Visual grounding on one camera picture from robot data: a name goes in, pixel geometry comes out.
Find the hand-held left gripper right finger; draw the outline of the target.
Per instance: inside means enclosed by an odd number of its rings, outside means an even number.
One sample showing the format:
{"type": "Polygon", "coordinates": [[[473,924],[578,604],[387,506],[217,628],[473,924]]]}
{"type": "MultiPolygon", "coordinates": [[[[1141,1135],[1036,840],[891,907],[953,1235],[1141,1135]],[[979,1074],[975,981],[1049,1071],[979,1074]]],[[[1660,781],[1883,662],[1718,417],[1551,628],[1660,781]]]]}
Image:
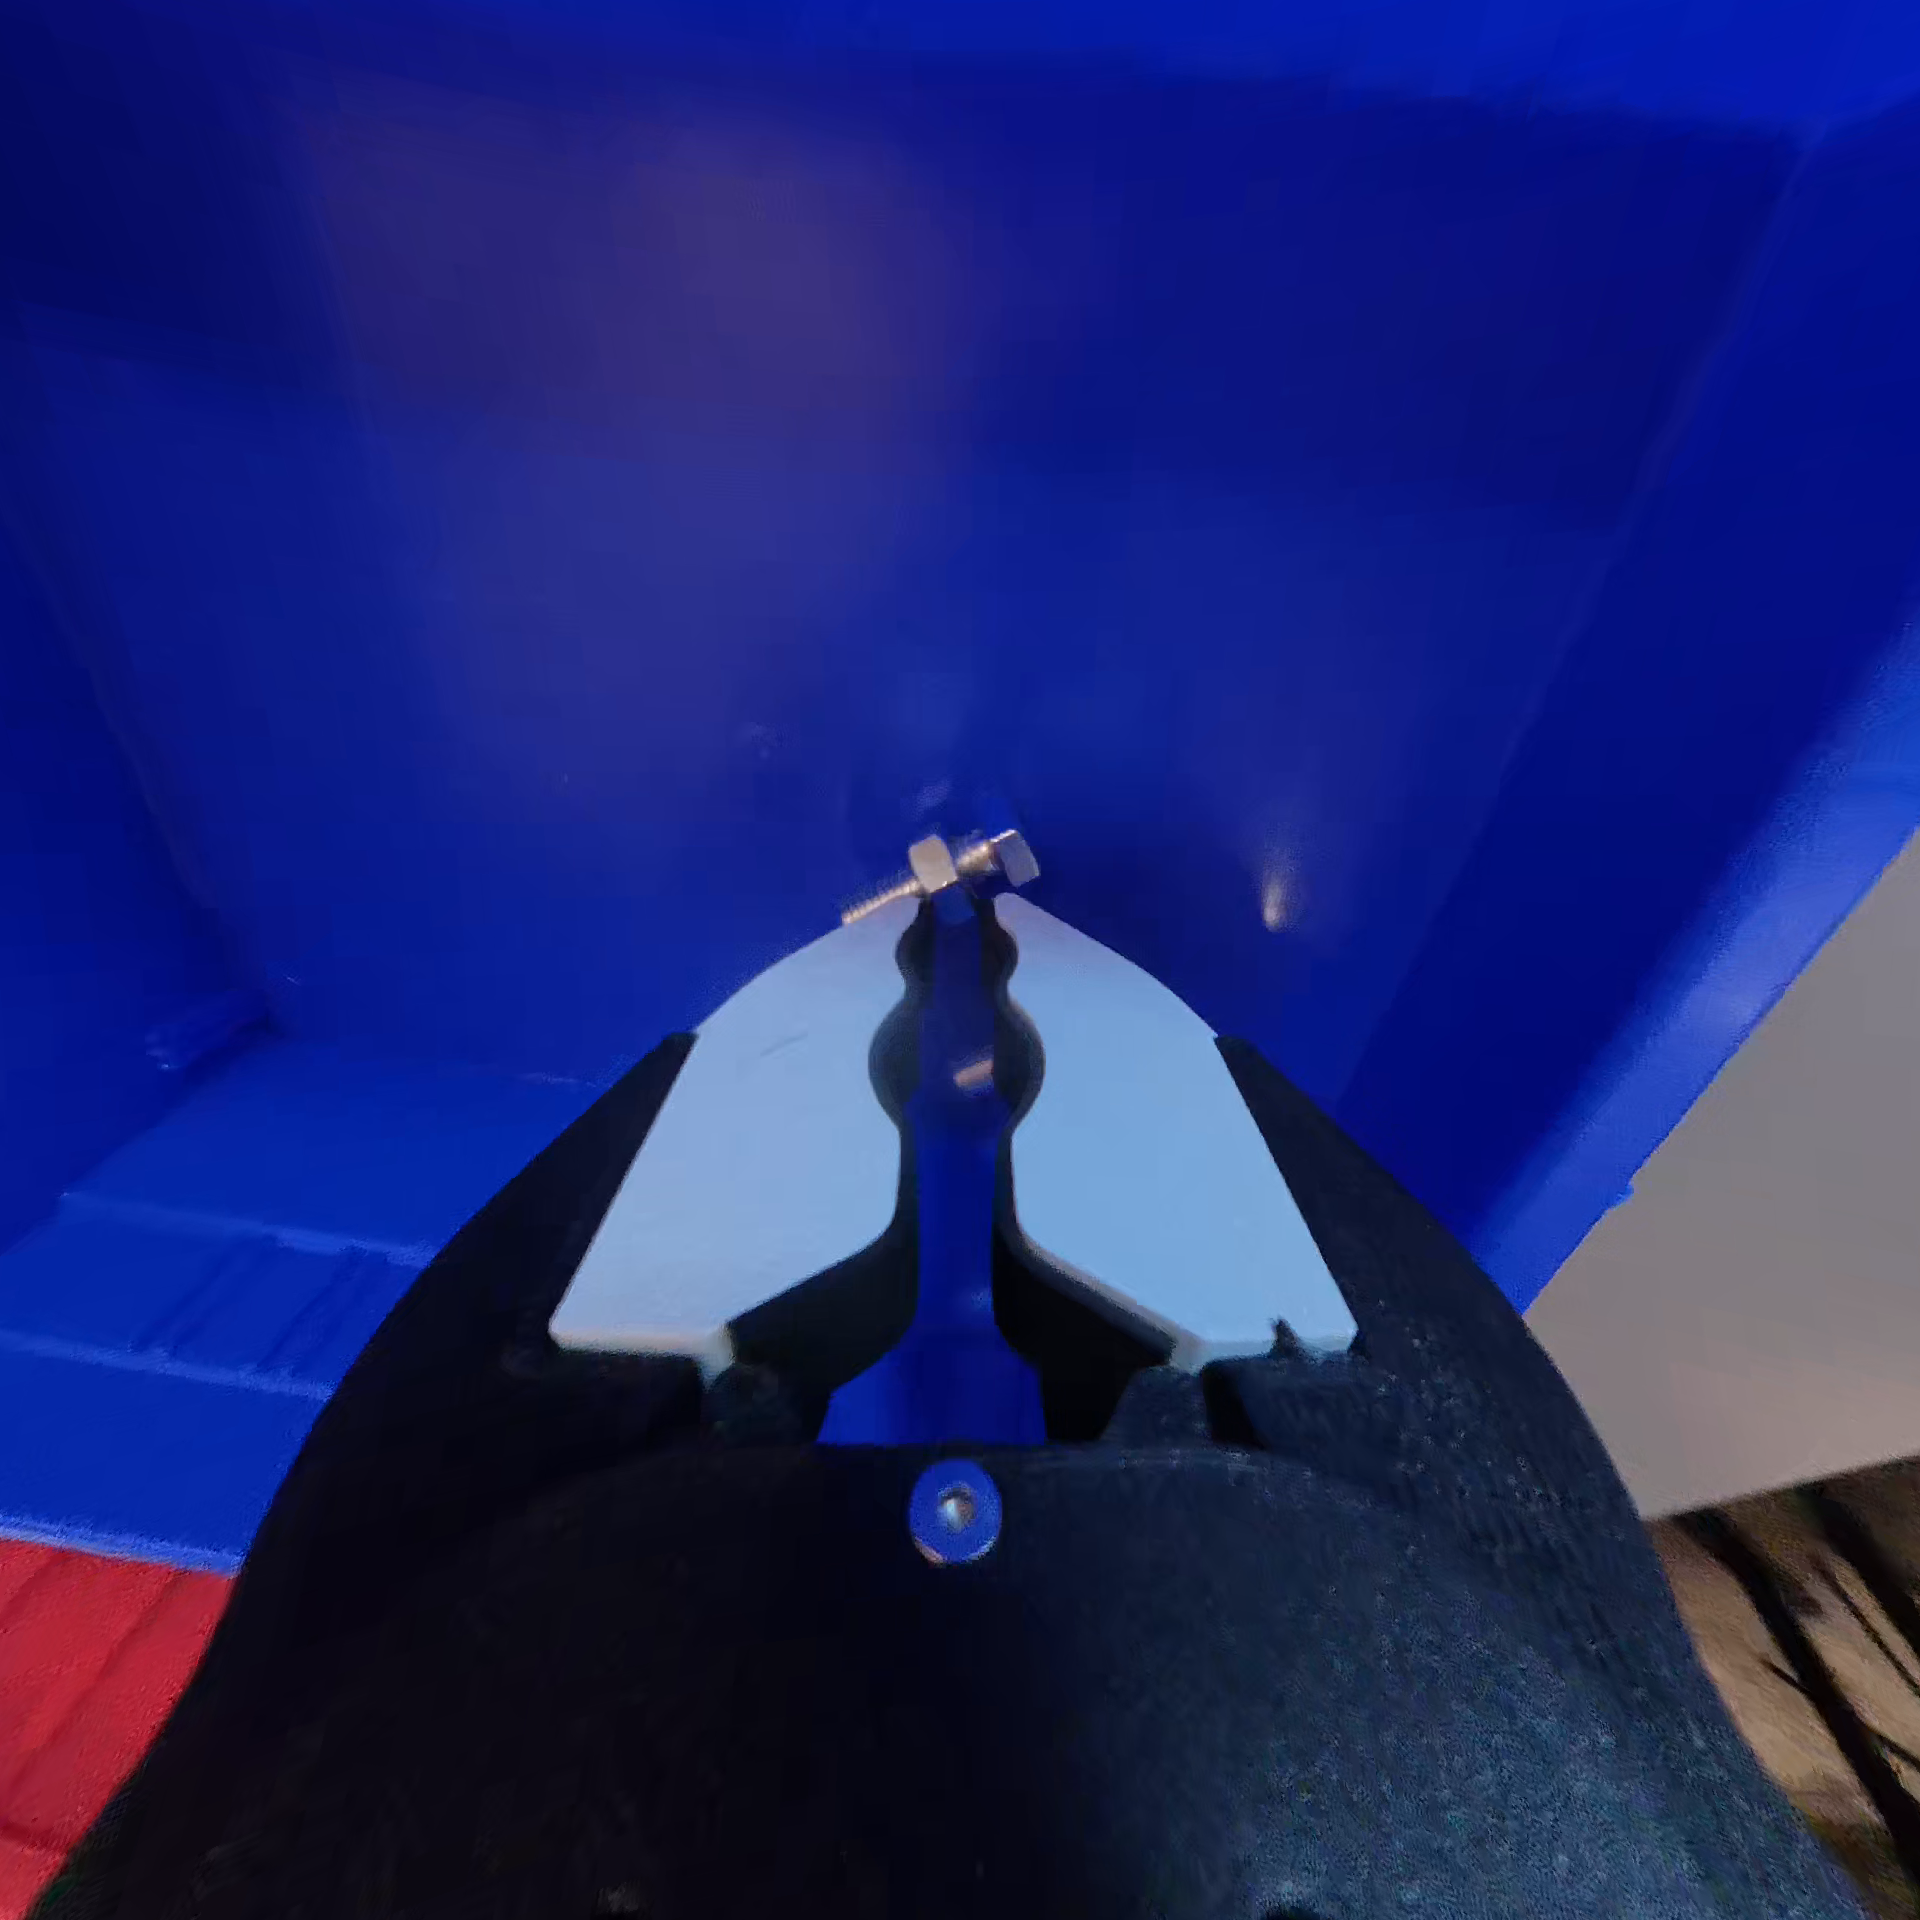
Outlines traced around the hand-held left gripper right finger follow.
{"type": "Polygon", "coordinates": [[[1357,1343],[1357,1314],[1238,1091],[1173,988],[1046,907],[994,901],[996,1217],[1067,1306],[1185,1369],[1357,1343]]]}

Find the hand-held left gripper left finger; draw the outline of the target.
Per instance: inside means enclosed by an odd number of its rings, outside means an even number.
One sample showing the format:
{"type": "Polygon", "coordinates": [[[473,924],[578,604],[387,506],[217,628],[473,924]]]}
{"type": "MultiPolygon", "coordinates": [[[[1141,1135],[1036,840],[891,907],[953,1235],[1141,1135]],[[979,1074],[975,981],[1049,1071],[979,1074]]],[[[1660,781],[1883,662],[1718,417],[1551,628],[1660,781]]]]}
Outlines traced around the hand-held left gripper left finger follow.
{"type": "Polygon", "coordinates": [[[693,1033],[547,1334],[564,1354],[666,1357],[713,1377],[803,1284],[881,1243],[902,1138],[875,1047],[908,1004],[891,898],[790,951],[693,1033]]]}

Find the thin steel screw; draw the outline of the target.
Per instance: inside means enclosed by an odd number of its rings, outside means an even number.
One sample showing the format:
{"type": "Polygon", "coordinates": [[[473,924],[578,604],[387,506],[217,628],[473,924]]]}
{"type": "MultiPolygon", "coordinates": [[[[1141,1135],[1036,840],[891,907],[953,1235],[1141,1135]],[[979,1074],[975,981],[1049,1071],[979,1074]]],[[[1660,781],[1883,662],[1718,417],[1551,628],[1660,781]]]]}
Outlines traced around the thin steel screw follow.
{"type": "Polygon", "coordinates": [[[871,887],[869,892],[861,892],[859,898],[853,898],[849,904],[842,904],[842,924],[859,924],[863,917],[881,915],[882,907],[891,904],[927,904],[927,901],[940,901],[940,898],[953,898],[953,897],[989,897],[989,892],[1018,892],[1024,887],[1030,887],[1039,877],[1039,857],[1035,855],[1030,841],[1024,840],[1021,829],[996,829],[996,834],[967,834],[967,836],[945,836],[962,861],[964,870],[964,884],[935,897],[935,898],[922,898],[916,892],[916,884],[908,877],[908,857],[904,868],[871,887]]]}

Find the blue plastic bin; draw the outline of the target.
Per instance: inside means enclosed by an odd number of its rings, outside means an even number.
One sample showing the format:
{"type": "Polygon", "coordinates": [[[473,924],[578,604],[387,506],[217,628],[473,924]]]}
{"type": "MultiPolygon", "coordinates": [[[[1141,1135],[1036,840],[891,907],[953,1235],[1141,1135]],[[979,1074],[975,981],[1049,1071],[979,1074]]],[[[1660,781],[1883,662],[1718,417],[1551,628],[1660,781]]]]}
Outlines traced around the blue plastic bin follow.
{"type": "Polygon", "coordinates": [[[998,825],[1647,1506],[1907,1450],[1863,1228],[1682,1167],[1917,829],[1917,4],[4,4],[4,1534],[227,1571],[998,825]]]}

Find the red plastic container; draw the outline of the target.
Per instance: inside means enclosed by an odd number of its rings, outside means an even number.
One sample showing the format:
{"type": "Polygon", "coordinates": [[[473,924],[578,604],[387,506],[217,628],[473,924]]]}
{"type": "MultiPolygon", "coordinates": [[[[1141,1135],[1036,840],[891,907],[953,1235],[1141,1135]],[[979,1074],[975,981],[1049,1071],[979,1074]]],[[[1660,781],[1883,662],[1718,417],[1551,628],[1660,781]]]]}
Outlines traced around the red plastic container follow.
{"type": "Polygon", "coordinates": [[[190,1680],[233,1579],[4,1542],[4,1916],[26,1916],[190,1680]]]}

